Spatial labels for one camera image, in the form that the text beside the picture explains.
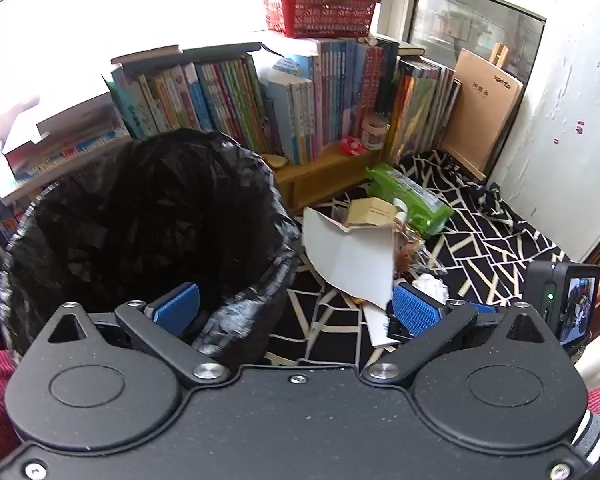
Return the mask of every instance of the basket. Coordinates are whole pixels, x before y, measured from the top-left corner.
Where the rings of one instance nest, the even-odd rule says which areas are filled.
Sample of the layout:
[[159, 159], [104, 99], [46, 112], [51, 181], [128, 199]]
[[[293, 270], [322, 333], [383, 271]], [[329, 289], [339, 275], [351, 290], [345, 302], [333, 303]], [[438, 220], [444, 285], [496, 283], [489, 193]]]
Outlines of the basket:
[[267, 28], [288, 38], [356, 38], [369, 34], [380, 0], [264, 0]]

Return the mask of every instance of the green plastic bag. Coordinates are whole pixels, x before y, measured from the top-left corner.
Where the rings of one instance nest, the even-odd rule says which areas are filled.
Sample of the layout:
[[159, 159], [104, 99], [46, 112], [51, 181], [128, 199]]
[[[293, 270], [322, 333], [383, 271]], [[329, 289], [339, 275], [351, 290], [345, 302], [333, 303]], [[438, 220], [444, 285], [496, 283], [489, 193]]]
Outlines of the green plastic bag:
[[402, 200], [407, 208], [407, 222], [424, 237], [439, 234], [454, 210], [432, 192], [404, 176], [384, 162], [370, 170], [366, 177], [372, 181], [370, 194], [387, 202]]

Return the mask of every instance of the wooden shelf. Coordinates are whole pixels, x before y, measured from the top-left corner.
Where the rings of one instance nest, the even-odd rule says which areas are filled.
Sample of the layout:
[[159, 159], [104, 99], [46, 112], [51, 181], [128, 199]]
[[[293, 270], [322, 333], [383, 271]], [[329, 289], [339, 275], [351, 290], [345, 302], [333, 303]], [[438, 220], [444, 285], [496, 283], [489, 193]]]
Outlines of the wooden shelf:
[[278, 189], [286, 207], [299, 213], [359, 184], [365, 179], [365, 168], [381, 160], [382, 151], [365, 150], [362, 155], [345, 155], [338, 143], [325, 146], [322, 155], [311, 164], [285, 166], [274, 172]]

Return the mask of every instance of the geometric pattern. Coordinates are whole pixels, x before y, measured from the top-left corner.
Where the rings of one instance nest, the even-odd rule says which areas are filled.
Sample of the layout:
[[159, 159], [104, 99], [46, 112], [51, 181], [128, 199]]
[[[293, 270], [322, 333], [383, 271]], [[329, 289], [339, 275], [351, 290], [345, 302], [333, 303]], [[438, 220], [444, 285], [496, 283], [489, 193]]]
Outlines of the geometric pattern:
[[[447, 153], [407, 155], [396, 168], [454, 210], [443, 232], [426, 243], [446, 271], [437, 277], [448, 286], [450, 298], [506, 307], [522, 297], [530, 261], [569, 261], [560, 247], [510, 209], [497, 187], [472, 182]], [[364, 197], [362, 184], [314, 209], [344, 218], [350, 201]], [[301, 226], [301, 218], [296, 221]], [[304, 253], [300, 258], [264, 364], [354, 364], [360, 369], [395, 349], [373, 348], [362, 310], [325, 283]], [[415, 277], [404, 276], [408, 281]]]

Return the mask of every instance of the black plastic bag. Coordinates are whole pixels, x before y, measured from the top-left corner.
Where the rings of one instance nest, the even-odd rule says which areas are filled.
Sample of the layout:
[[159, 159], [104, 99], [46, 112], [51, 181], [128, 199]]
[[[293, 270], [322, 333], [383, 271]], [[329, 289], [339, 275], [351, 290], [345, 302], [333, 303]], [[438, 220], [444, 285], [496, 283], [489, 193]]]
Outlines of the black plastic bag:
[[193, 346], [255, 362], [282, 314], [300, 234], [262, 158], [219, 132], [133, 141], [62, 177], [8, 247], [0, 320], [16, 359], [65, 301], [112, 312], [183, 282], [208, 321]]

